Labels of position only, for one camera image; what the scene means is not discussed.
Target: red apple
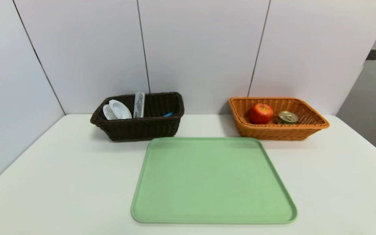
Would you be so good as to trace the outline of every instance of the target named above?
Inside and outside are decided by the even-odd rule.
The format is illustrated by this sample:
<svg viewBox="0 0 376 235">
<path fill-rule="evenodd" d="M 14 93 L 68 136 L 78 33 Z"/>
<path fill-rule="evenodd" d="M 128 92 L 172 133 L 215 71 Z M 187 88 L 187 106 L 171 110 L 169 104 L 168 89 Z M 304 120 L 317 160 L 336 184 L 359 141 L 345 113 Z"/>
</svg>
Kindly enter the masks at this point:
<svg viewBox="0 0 376 235">
<path fill-rule="evenodd" d="M 271 106 L 257 103 L 250 111 L 250 120 L 254 124 L 268 124 L 274 115 Z"/>
</svg>

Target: blue pen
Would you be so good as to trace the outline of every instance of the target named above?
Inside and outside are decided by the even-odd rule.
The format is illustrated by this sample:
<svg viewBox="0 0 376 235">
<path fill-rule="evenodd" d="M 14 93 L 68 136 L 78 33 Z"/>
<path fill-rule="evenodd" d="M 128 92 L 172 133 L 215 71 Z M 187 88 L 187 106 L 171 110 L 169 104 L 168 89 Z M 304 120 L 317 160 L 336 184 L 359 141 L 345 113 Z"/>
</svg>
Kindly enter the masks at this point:
<svg viewBox="0 0 376 235">
<path fill-rule="evenodd" d="M 171 116 L 172 114 L 173 114 L 173 113 L 170 112 L 170 113 L 165 114 L 163 117 L 168 117 L 168 116 Z"/>
</svg>

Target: weave pattern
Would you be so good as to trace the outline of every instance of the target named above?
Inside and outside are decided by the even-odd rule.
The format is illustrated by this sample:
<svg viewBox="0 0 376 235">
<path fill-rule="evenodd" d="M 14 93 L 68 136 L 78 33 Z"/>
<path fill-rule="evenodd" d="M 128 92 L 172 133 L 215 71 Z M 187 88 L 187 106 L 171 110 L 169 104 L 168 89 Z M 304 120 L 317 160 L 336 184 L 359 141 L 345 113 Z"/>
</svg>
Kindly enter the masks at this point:
<svg viewBox="0 0 376 235">
<path fill-rule="evenodd" d="M 184 114 L 182 96 L 177 92 L 145 95 L 145 112 L 142 118 L 107 120 L 103 106 L 110 100 L 118 100 L 132 113 L 135 95 L 120 95 L 106 98 L 95 110 L 91 123 L 103 130 L 112 141 L 152 140 L 176 134 Z"/>
<path fill-rule="evenodd" d="M 271 106 L 274 117 L 270 123 L 256 125 L 250 121 L 250 111 L 257 103 Z M 236 97 L 229 100 L 239 134 L 259 140 L 304 140 L 319 130 L 330 126 L 316 110 L 297 98 L 279 97 Z M 276 122 L 278 113 L 289 111 L 298 116 L 296 125 L 282 125 Z"/>
</svg>

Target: plastic tray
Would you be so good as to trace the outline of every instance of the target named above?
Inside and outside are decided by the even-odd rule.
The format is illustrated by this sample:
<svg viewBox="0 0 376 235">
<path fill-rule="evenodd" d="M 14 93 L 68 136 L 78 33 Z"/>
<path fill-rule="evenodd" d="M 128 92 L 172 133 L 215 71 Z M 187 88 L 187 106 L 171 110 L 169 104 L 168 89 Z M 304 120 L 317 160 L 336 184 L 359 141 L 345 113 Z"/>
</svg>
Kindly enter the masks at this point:
<svg viewBox="0 0 376 235">
<path fill-rule="evenodd" d="M 253 138 L 158 138 L 131 208 L 141 223 L 283 224 L 297 209 Z"/>
</svg>

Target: black object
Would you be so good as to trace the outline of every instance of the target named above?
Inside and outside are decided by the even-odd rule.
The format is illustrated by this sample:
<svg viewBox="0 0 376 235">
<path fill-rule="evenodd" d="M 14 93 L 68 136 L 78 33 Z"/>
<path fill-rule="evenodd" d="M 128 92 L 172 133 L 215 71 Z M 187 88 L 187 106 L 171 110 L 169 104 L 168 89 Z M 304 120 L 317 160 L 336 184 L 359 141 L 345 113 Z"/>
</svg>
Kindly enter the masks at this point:
<svg viewBox="0 0 376 235">
<path fill-rule="evenodd" d="M 376 60 L 376 50 L 371 49 L 366 60 Z"/>
<path fill-rule="evenodd" d="M 129 110 L 134 110 L 134 97 L 135 95 L 120 95 L 106 98 L 95 110 L 91 123 L 103 130 L 112 141 L 151 140 L 176 134 L 184 114 L 182 96 L 177 92 L 146 94 L 142 118 L 106 119 L 102 108 L 110 100 L 118 100 Z M 170 112 L 173 115 L 163 117 Z"/>
</svg>

